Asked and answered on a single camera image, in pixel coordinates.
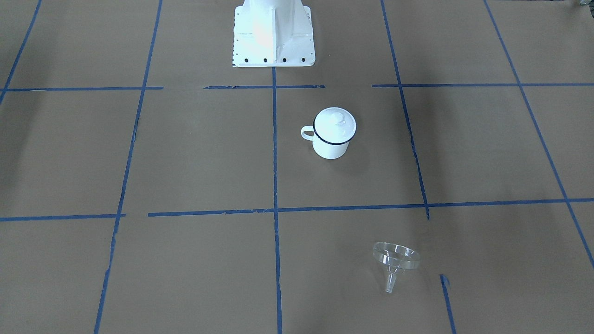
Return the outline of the white mug lid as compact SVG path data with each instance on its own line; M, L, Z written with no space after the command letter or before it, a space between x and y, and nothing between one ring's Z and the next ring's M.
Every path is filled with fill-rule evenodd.
M354 116L347 110L329 107L316 115L313 129L323 142L342 145L355 136L357 123Z

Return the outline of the clear plastic funnel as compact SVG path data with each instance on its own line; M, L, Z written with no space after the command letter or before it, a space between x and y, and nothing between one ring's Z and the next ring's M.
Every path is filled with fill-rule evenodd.
M386 293L393 292L399 274L407 270L418 269L421 262L421 255L417 251L403 245L386 242L374 243L373 257L386 268Z

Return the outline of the white enamel mug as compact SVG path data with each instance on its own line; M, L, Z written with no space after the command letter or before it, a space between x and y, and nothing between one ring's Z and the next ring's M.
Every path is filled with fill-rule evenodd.
M312 143L314 152L316 152L318 156L329 160L342 157L346 153L346 150L350 142L352 141L350 140L349 142L346 142L342 145L331 145L326 142L323 142L320 139L320 137L318 137L316 133L314 133L313 125L301 127L300 134L303 139L308 140Z

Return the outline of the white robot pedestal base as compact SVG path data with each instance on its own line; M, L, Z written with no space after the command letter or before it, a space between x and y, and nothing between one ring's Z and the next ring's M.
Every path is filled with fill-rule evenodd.
M235 8L232 65L313 66L314 30L301 0L245 0Z

